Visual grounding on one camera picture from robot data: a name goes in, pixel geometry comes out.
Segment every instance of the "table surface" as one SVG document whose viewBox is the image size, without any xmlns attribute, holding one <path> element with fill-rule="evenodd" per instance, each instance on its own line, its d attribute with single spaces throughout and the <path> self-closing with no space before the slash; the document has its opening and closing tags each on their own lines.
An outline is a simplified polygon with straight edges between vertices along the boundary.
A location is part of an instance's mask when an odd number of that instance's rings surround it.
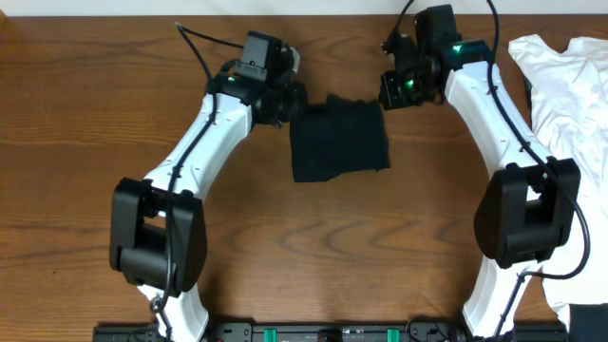
<svg viewBox="0 0 608 342">
<path fill-rule="evenodd" d="M 152 319 L 108 264 L 110 200 L 172 150 L 200 108 L 204 74 L 173 22 L 243 43 L 259 30 L 296 47 L 313 103 L 377 96 L 379 44 L 395 16 L 10 18 L 0 38 L 0 331 L 10 341 L 83 341 L 102 322 Z M 467 38 L 489 16 L 458 16 Z M 608 39 L 606 16 L 503 16 L 498 62 L 527 113 L 510 40 L 556 50 Z M 412 31 L 411 19 L 403 30 Z M 213 70 L 238 51 L 197 41 Z M 205 203 L 199 279 L 213 315 L 258 322 L 456 317 L 482 254 L 472 217 L 485 165 L 458 113 L 385 113 L 391 169 L 294 183 L 289 129 L 257 126 Z M 555 319 L 534 280 L 518 319 Z"/>
</svg>

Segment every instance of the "black joint housing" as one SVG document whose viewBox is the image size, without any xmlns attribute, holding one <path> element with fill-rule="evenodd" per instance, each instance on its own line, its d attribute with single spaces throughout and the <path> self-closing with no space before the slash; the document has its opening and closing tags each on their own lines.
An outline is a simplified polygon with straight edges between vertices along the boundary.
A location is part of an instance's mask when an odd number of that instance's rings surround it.
<svg viewBox="0 0 608 342">
<path fill-rule="evenodd" d="M 391 40 L 389 50 L 395 70 L 382 74 L 378 101 L 385 110 L 421 105 L 424 99 L 416 91 L 420 68 L 418 47 L 411 37 L 399 36 Z"/>
<path fill-rule="evenodd" d="M 307 105 L 304 85 L 291 82 L 294 52 L 275 37 L 250 31 L 235 73 L 229 74 L 228 69 L 216 75 L 214 86 L 218 92 L 250 105 L 254 124 L 280 127 Z"/>
<path fill-rule="evenodd" d="M 463 40 L 451 5 L 430 7 L 414 16 L 416 40 L 423 53 Z"/>
<path fill-rule="evenodd" d="M 484 342 L 568 342 L 568 331 L 563 324 L 516 324 L 511 332 Z"/>
<path fill-rule="evenodd" d="M 96 327 L 93 329 L 93 342 L 166 342 L 158 330 L 158 324 Z"/>
<path fill-rule="evenodd" d="M 577 197 L 580 170 L 574 160 L 549 159 L 547 166 Z M 539 194 L 527 200 L 528 191 Z M 527 260 L 547 260 L 570 236 L 574 207 L 538 165 L 509 164 L 494 173 L 475 213 L 475 238 L 486 257 L 501 268 Z"/>
<path fill-rule="evenodd" d="M 123 178 L 112 199 L 110 266 L 133 285 L 164 289 L 167 274 L 166 231 L 147 224 L 167 209 L 166 191 L 149 180 Z M 173 194 L 171 251 L 173 283 L 170 295 L 187 292 L 199 279 L 207 256 L 202 200 L 184 191 Z"/>
</svg>

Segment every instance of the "white fabric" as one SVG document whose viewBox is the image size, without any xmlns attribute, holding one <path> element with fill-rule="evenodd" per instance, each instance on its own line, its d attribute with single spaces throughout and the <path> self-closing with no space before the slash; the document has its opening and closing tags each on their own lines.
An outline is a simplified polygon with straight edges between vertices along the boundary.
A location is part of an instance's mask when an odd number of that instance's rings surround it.
<svg viewBox="0 0 608 342">
<path fill-rule="evenodd" d="M 581 172 L 578 201 L 589 224 L 591 257 L 580 275 L 542 283 L 547 302 L 569 326 L 568 304 L 608 302 L 608 41 L 575 38 L 559 54 L 535 34 L 512 41 L 509 53 L 533 86 L 532 130 L 558 159 L 573 158 Z M 568 273 L 581 254 L 575 216 L 570 239 L 543 271 Z"/>
</svg>

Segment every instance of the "black cloth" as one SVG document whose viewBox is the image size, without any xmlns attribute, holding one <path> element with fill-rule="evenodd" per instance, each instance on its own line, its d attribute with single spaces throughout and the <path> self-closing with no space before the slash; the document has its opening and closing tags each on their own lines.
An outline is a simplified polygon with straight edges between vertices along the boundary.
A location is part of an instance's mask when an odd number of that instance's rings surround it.
<svg viewBox="0 0 608 342">
<path fill-rule="evenodd" d="M 570 342 L 608 341 L 608 304 L 570 304 Z"/>
<path fill-rule="evenodd" d="M 377 101 L 330 95 L 291 118 L 292 168 L 296 182 L 328 181 L 346 172 L 390 167 L 389 139 Z"/>
</svg>

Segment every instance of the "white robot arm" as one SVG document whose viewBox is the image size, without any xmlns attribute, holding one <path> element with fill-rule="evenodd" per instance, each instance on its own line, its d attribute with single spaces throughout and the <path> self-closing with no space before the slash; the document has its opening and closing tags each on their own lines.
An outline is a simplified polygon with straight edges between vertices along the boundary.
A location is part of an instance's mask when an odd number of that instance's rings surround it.
<svg viewBox="0 0 608 342">
<path fill-rule="evenodd" d="M 485 167 L 491 178 L 494 172 L 505 169 L 508 164 L 516 163 L 519 167 L 526 167 L 534 166 L 536 162 L 522 151 L 519 142 L 494 103 L 489 93 L 487 67 L 487 62 L 482 61 L 465 64 L 459 70 L 452 70 L 447 78 L 446 99 L 465 121 L 484 157 Z M 551 152 L 536 139 L 511 101 L 497 66 L 494 66 L 493 73 L 494 85 L 498 87 L 499 98 L 511 121 L 530 141 L 530 147 L 537 155 L 545 160 L 551 157 Z M 531 188 L 528 190 L 527 200 L 537 200 L 538 197 L 539 194 Z M 493 336 L 509 295 L 518 281 L 518 274 L 523 271 L 537 271 L 541 266 L 541 262 L 530 260 L 502 269 L 496 260 L 484 256 L 473 294 L 463 308 L 463 317 L 471 333 L 481 337 Z M 522 285 L 524 289 L 528 280 Z M 513 314 L 522 295 L 523 291 L 520 291 L 501 333 L 513 329 Z"/>
<path fill-rule="evenodd" d="M 491 338 L 513 330 L 523 295 L 513 290 L 525 289 L 528 281 L 520 274 L 538 271 L 567 241 L 574 204 L 558 185 L 576 198 L 580 171 L 572 160 L 557 161 L 534 136 L 509 98 L 497 66 L 491 77 L 495 94 L 490 91 L 487 61 L 494 57 L 485 42 L 463 41 L 450 5 L 423 10 L 414 23 L 417 46 L 399 32 L 399 21 L 382 45 L 395 70 L 382 75 L 379 99 L 390 110 L 434 102 L 441 95 L 461 115 L 484 158 L 490 183 L 474 220 L 484 259 L 462 317 L 469 339 Z M 505 308 L 511 310 L 503 317 Z"/>
<path fill-rule="evenodd" d="M 231 67 L 237 69 L 234 74 L 228 73 Z M 294 48 L 249 32 L 241 60 L 209 80 L 216 91 L 216 112 L 214 95 L 206 94 L 198 117 L 169 156 L 143 181 L 123 179 L 117 186 L 112 207 L 112 268 L 138 285 L 151 306 L 165 295 L 162 284 L 173 278 L 166 304 L 157 313 L 159 335 L 170 332 L 174 341 L 200 341 L 209 319 L 197 286 L 207 247 L 204 200 L 220 168 L 254 124 L 280 125 L 301 110 L 306 90 L 303 84 L 290 82 L 298 67 Z M 200 132 L 204 134 L 196 141 Z M 178 168 L 179 174 L 173 175 Z M 167 194 L 172 180 L 172 194 Z M 144 222 L 144 218 L 164 217 L 169 207 L 173 208 L 172 242 L 166 237 L 169 233 Z M 166 272 L 169 243 L 172 275 Z"/>
<path fill-rule="evenodd" d="M 187 190 L 203 202 L 224 162 L 237 144 L 247 138 L 253 123 L 250 105 L 243 104 L 241 99 L 226 94 L 218 94 L 217 97 L 216 119 L 186 159 L 175 187 L 175 193 Z M 212 107 L 213 97 L 207 94 L 203 98 L 198 117 L 176 148 L 157 168 L 145 176 L 146 180 L 152 180 L 152 186 L 162 190 L 167 189 L 173 166 L 210 120 Z M 138 288 L 150 301 L 162 297 L 161 289 L 150 285 L 140 285 Z M 209 320 L 209 313 L 200 303 L 197 284 L 189 291 L 182 292 L 177 298 L 169 297 L 164 312 L 172 327 L 173 340 L 200 341 Z M 164 336 L 166 327 L 159 313 L 157 319 L 159 334 Z"/>
</svg>

